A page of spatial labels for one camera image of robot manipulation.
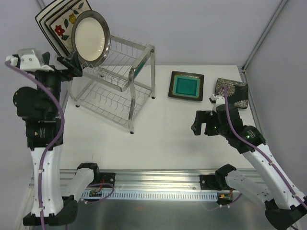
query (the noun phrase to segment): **green plate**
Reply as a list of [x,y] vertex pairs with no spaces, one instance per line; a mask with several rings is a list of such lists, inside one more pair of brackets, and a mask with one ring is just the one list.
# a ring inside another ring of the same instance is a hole
[[168,96],[190,101],[202,101],[204,75],[172,72]]

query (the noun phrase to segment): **yellow flower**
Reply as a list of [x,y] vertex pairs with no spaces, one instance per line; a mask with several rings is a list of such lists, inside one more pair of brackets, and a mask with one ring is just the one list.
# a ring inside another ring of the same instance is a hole
[[74,14],[69,15],[69,21],[74,24],[76,21],[76,16]]

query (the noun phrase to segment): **robotic arm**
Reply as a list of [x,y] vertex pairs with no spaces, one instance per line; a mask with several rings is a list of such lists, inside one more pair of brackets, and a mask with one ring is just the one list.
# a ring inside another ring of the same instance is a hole
[[[34,166],[34,203],[31,213],[24,217],[25,226],[43,225],[60,226],[73,223],[77,216],[78,201],[90,183],[99,183],[99,168],[95,163],[83,163],[75,177],[61,193],[59,181],[59,164],[63,146],[63,134],[48,149],[46,146],[59,134],[61,119],[58,108],[42,88],[50,91],[58,102],[62,81],[71,81],[83,75],[77,52],[67,58],[57,60],[65,67],[58,70],[49,65],[50,54],[40,54],[35,49],[22,49],[18,54],[8,56],[6,65],[27,76],[34,75],[37,89],[20,88],[13,97],[17,115],[25,121],[28,148]],[[42,169],[39,165],[43,159]]]
[[276,229],[287,229],[307,213],[307,197],[287,177],[261,133],[253,126],[243,125],[237,108],[225,104],[223,96],[213,94],[210,101],[214,104],[212,111],[196,112],[191,127],[194,135],[201,134],[201,125],[205,123],[205,135],[225,137],[230,146],[254,166],[268,189],[249,180],[230,164],[218,169],[213,181],[205,181],[206,186],[216,190],[233,188],[240,191],[266,209],[265,215]]

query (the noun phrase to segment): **dish rack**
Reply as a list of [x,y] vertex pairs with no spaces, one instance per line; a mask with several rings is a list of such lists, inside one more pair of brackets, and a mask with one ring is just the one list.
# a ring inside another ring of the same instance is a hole
[[[70,82],[68,91],[76,107],[84,107],[104,116],[134,133],[133,122],[151,96],[155,98],[155,48],[111,36],[110,51],[102,65],[82,63],[83,76],[91,79],[74,96]],[[135,81],[150,58],[151,86]]]

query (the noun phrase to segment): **white table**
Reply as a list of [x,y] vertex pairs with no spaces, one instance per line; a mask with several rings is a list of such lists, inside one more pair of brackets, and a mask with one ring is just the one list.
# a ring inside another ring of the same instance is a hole
[[[205,76],[202,102],[168,98],[173,70]],[[144,67],[137,81],[149,73],[150,67]],[[252,168],[225,138],[194,136],[190,129],[197,110],[212,109],[208,98],[217,78],[241,81],[237,66],[156,66],[156,99],[148,99],[136,118],[134,135],[97,114],[76,108],[69,99],[61,169],[76,169],[82,162],[119,170],[216,169],[227,163]],[[255,125],[250,108],[240,110],[240,115],[245,125]]]

